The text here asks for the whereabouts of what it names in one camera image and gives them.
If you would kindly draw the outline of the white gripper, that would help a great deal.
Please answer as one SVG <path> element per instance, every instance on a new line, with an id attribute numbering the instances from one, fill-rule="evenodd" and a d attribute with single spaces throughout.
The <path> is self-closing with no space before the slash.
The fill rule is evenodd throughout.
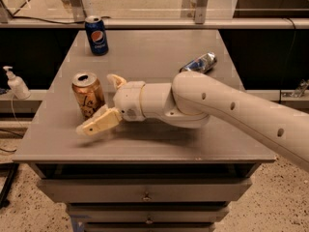
<path id="1" fill-rule="evenodd" d="M 124 78 L 113 73 L 107 76 L 107 80 L 117 90 L 113 98 L 116 108 L 102 106 L 90 119 L 76 128 L 77 134 L 95 135 L 101 131 L 108 131 L 118 126 L 123 119 L 129 122 L 145 120 L 140 102 L 145 82 L 126 83 Z"/>

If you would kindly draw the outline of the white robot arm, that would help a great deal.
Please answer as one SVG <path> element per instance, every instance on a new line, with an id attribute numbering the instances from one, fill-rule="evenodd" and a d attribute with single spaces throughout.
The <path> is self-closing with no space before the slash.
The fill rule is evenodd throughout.
<path id="1" fill-rule="evenodd" d="M 107 76 L 116 88 L 112 108 L 103 106 L 76 128 L 82 135 L 128 122 L 158 119 L 181 128 L 202 127 L 210 116 L 250 135 L 309 171 L 309 114 L 236 90 L 200 72 L 180 72 L 170 83 L 125 81 Z"/>

